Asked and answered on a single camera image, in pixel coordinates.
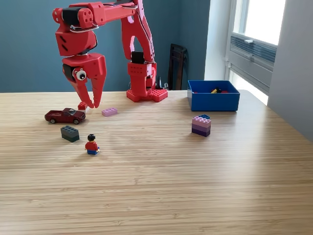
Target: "white wall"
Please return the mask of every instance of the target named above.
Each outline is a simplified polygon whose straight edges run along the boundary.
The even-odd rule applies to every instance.
[[[205,60],[205,80],[224,80],[231,0],[211,0]]]
[[[313,141],[313,0],[286,0],[268,106]]]

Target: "black hair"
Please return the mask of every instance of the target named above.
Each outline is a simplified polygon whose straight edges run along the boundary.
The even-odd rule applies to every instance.
[[[94,141],[95,138],[96,136],[94,134],[88,135],[88,141]]]

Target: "toy car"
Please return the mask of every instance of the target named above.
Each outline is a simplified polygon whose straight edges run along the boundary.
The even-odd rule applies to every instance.
[[[85,118],[86,114],[84,112],[70,108],[66,108],[63,111],[51,110],[45,115],[45,119],[53,124],[56,122],[72,122],[78,124],[85,120]]]

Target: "blue plastic bin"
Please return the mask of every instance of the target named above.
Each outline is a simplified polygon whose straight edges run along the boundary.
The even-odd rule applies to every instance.
[[[212,94],[211,91],[216,87],[228,93]],[[191,111],[238,110],[240,93],[230,81],[190,80],[187,92]]]

